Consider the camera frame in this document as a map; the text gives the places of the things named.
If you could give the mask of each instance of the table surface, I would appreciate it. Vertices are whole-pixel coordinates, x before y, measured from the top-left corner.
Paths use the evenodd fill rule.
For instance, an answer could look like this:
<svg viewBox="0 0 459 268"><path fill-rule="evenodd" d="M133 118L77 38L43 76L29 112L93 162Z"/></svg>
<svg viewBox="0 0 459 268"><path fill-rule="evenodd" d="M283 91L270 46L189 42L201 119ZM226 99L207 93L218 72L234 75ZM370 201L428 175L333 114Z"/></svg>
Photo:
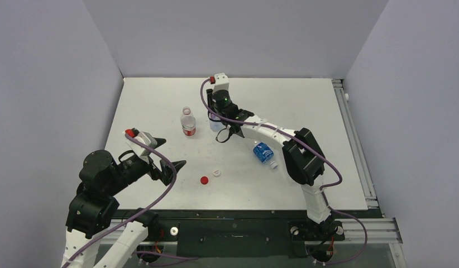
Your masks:
<svg viewBox="0 0 459 268"><path fill-rule="evenodd" d="M186 160L177 182L156 209L293 210L306 209L300 186L283 169L271 170L251 151L252 141L234 135L226 143L216 133L202 105L204 78L126 78L105 149L115 159L129 147L128 128L165 138L159 151L171 161ZM230 78L229 92L240 108L281 127L310 129L325 156L343 175L343 183L326 189L334 209L367 209L360 178L330 79ZM194 137L184 136L180 115L189 106L197 120ZM277 162L281 154L275 153ZM324 183L338 180L327 165ZM220 177L213 177L214 170ZM203 185L200 178L207 176ZM116 195L120 209L145 207L165 186L145 176Z"/></svg>

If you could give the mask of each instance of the red bottle cap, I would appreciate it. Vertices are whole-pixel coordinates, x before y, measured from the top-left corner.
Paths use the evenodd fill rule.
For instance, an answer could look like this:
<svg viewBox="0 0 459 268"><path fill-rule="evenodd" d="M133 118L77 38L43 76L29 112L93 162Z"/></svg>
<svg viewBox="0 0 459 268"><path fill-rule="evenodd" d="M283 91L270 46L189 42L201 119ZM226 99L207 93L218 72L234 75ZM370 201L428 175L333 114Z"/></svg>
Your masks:
<svg viewBox="0 0 459 268"><path fill-rule="evenodd" d="M203 176L201 179L200 179L200 182L205 185L208 183L208 177L207 176Z"/></svg>
<svg viewBox="0 0 459 268"><path fill-rule="evenodd" d="M134 132L132 132L132 130L126 130L125 133L131 136L131 138L136 137L136 135L134 135Z"/></svg>

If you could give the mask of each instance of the bottle with red label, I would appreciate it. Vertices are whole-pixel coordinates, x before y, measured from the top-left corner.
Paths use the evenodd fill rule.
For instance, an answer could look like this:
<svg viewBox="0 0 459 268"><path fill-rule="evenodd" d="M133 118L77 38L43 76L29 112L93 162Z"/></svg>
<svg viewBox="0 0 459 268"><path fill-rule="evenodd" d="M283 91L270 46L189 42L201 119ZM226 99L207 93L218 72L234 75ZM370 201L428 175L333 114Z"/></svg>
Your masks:
<svg viewBox="0 0 459 268"><path fill-rule="evenodd" d="M189 107L183 108L182 115L180 116L180 123L182 124L182 130L186 136L193 136L195 134L197 122Z"/></svg>

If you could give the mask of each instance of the cable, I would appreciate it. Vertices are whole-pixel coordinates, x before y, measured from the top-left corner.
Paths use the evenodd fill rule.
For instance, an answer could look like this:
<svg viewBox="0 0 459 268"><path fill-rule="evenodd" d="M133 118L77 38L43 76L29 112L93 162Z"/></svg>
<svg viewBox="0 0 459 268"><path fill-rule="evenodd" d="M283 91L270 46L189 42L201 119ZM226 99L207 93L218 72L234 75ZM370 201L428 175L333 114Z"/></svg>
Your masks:
<svg viewBox="0 0 459 268"><path fill-rule="evenodd" d="M134 138L132 138L131 136L129 136L128 134L125 134L126 138L128 140L130 140L131 142L143 147L144 149L150 151L151 153L155 154L156 156L158 156L160 159L164 160L170 167L170 169L172 170L172 181L170 182L169 186L167 187L167 189L165 189L165 191L154 201L152 202L151 204L149 204L147 207L145 207L144 209L142 209L141 211L137 212L136 214L134 214L133 216L129 217L127 220L125 220L124 222L121 222L120 224L110 228L109 230L105 231L104 233L100 234L99 236L93 238L92 240L90 240L90 242L86 243L83 247L81 247L79 250L77 250L73 255L71 255L70 259L68 259L68 261L73 261L75 260L75 258L80 254L82 253L84 250L86 250L88 247L90 247L91 245L93 245L94 243L98 242L99 240L101 240L103 237L109 235L110 233L118 230L119 228L121 228L122 226L124 226L125 224L127 224L128 222L132 222L135 218L139 217L140 215L144 214L146 211L148 211L149 209L151 209L153 206L155 206L155 204L157 204L159 201L161 201L166 195L167 193L169 193L169 191L172 189L172 187L174 186L176 180L177 180L177 170L175 169L175 166L172 164L172 162L167 159L167 157L165 157L164 155L162 155L161 153L157 152L155 149L145 145L144 143L141 143L137 140L135 140ZM61 268L67 268L68 266L70 265L70 262L66 262L65 264L63 264L63 266Z"/></svg>
<svg viewBox="0 0 459 268"><path fill-rule="evenodd" d="M216 112L212 111L210 109L210 107L208 106L208 104L205 102L205 99L203 97L203 87L205 86L205 84L207 82L209 82L210 79L206 79L205 81L203 81L202 83L202 86L200 87L200 98L202 100L202 103L203 105L205 106L205 108L208 110L209 113L215 115L216 117L218 117L220 120L224 120L224 121L227 121L227 122L230 122L230 123L235 123L235 124L239 124L239 125L250 125L250 126L259 126L258 123L253 123L253 122L242 122L242 121L237 121L237 120L232 120L232 119L229 119L229 118L226 118L224 116L220 116L219 114L217 114ZM271 126L271 125L267 125L267 124L261 124L260 126L262 127L266 127L266 128L269 128L271 130L274 130L284 136L286 136L287 138L290 138L294 141L296 141L298 144L302 145L302 147L304 147L305 149L307 149L308 151L310 151L311 153L313 153L316 157L320 158L320 160L322 160L325 164L327 164L329 167L331 167L331 169L336 173L336 175L338 176L338 181L337 182L334 182L334 183L329 183L329 184L324 184L322 186L320 186L320 190L322 190L323 188L327 188L327 187L332 187L332 186L336 186L336 185L340 185L342 182L343 182L343 177L341 175L341 173L338 171L338 169L330 162L328 161L325 157L323 157L322 155L320 155L319 153L317 153L314 149L310 148L310 146L308 146L307 144L305 144L304 142L302 142L300 139L274 127L274 126ZM325 192L322 192L322 195L323 195L323 198L325 199L325 203L328 205L328 199L325 195ZM347 258L345 260L342 260L342 261L336 261L336 262L329 262L329 263L326 263L326 265L333 265L333 264L341 264L341 263L344 263L344 262L347 262L347 261L351 261L355 258L357 258L361 253L363 253L363 251L366 249L366 245L367 245L367 230L366 230L366 227L364 226L364 224L358 219L356 218L355 216L352 216L350 214L347 214L347 213L344 213L344 212L341 212L341 211L337 211L335 209L333 209L332 207L328 206L328 208L333 212L333 213L336 213L336 214L339 214L339 215L343 215L345 217L348 217L348 218L351 218L351 219L354 219L355 221L357 221L361 227L363 228L364 230L364 235L365 235L365 238L364 238L364 244L363 244L363 247L359 250L358 253L354 254L352 257L350 258Z"/></svg>
<svg viewBox="0 0 459 268"><path fill-rule="evenodd" d="M220 140L218 139L218 136L219 136L219 134L220 134L223 130L228 130L228 137L225 138L224 141L220 141ZM229 129L228 129L228 128L226 127L226 128L223 128L222 130L218 131L218 134L216 134L215 140L216 140L217 142L219 142L219 143L225 143L225 142L227 142L227 141L230 140L230 138L231 138L232 135L233 135L233 130L232 130L232 128L229 128Z"/></svg>
<svg viewBox="0 0 459 268"><path fill-rule="evenodd" d="M134 210L127 210L127 211L124 213L123 217L121 217L121 222L123 222L123 221L125 220L125 217L126 217L126 215L127 215L129 212L134 212Z"/></svg>
<svg viewBox="0 0 459 268"><path fill-rule="evenodd" d="M121 161L121 158L123 158L124 156L126 156L126 155L128 155L128 154L132 154L132 153L134 153L133 150L127 150L126 152L124 152L124 153L122 153L121 155L118 156L118 161L119 161L119 162L122 162L122 161Z"/></svg>
<svg viewBox="0 0 459 268"><path fill-rule="evenodd" d="M305 255L305 256L301 256L299 254L297 254L295 252L295 249L294 249L294 233L292 233L291 235L291 238L290 238L290 249L292 250L292 253L295 255L295 257L299 257L299 258L306 258L308 255Z"/></svg>
<svg viewBox="0 0 459 268"><path fill-rule="evenodd" d="M164 237L164 229L161 229L160 230L160 237L159 239L157 239L155 242L154 242L154 246L152 247L153 249L155 248L155 251L157 251L158 253L162 253L157 245L157 243L160 242L160 240Z"/></svg>
<svg viewBox="0 0 459 268"><path fill-rule="evenodd" d="M330 248L333 247L333 244L334 244L334 236L332 236L332 243L330 244L330 246L328 247L327 251L330 251Z"/></svg>
<svg viewBox="0 0 459 268"><path fill-rule="evenodd" d="M172 262L171 264L149 264L149 266L156 266L156 267L171 266L171 265L181 264L182 262L186 262L186 261L189 261L189 260L176 261L176 262Z"/></svg>
<svg viewBox="0 0 459 268"><path fill-rule="evenodd" d="M184 261L198 260L198 257L180 257L180 256L175 256L175 255L170 255L170 254L165 254L165 253L157 253L154 251L135 251L133 254L151 254L151 255L156 255L160 257L166 257L170 259L184 260Z"/></svg>
<svg viewBox="0 0 459 268"><path fill-rule="evenodd" d="M329 183L329 184L324 184L320 187L320 190L323 189L323 188L326 188L326 187L332 187L332 186L336 186L340 183L343 182L343 177L341 176L341 173L338 171L338 169L336 169L336 167L330 162L328 161L325 157L323 157L322 155L320 155L319 153L317 153L314 149L312 149L310 146L306 145L303 141L301 141L300 139L274 127L274 126L271 126L271 125L266 125L266 124L259 124L259 123L254 123L254 122L242 122L242 121L238 121L238 120L233 120L233 119L229 119L229 118L226 118L224 116L220 116L219 114L217 114L216 112L212 111L210 109L210 107L207 105L207 103L205 102L205 99L203 97L203 87L205 86L205 84L207 82L209 82L210 79L206 79L205 81L203 81L202 83L202 86L200 87L200 98L202 100L202 103L203 105L205 106L205 108L208 110L209 113L213 114L214 116L218 117L219 119L223 120L223 121L227 121L227 122L230 122L230 123L235 123L235 124L239 124L239 125L250 125L250 126L261 126L261 127L266 127L266 128L269 128L271 130L274 130L284 136L286 136L287 138L290 138L294 141L296 141L298 144L302 145L305 149L307 149L308 151L310 151L311 153L313 153L316 157L320 158L320 160L322 160L325 164L327 164L329 167L331 167L333 169L333 171L336 173L336 175L338 176L339 180L335 183Z"/></svg>

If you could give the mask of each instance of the water bottle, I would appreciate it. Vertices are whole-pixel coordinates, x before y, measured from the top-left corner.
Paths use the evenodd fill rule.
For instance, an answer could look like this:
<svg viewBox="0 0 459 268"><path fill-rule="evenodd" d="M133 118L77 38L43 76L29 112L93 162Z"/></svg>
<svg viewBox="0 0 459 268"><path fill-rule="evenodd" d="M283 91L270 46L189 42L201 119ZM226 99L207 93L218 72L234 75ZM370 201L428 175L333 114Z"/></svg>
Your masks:
<svg viewBox="0 0 459 268"><path fill-rule="evenodd" d="M274 157L274 152L267 144L254 141L254 148L252 151L263 164L268 164L272 169L277 167L277 162L272 159Z"/></svg>
<svg viewBox="0 0 459 268"><path fill-rule="evenodd" d="M182 124L182 130L186 136L193 136L195 134L197 122L189 107L184 107L182 109L180 123Z"/></svg>
<svg viewBox="0 0 459 268"><path fill-rule="evenodd" d="M218 132L222 129L225 128L225 126L223 124L221 124L221 122L213 122L212 120L217 120L219 121L219 118L217 116L215 116L213 113L210 113L210 128L214 131L214 132Z"/></svg>

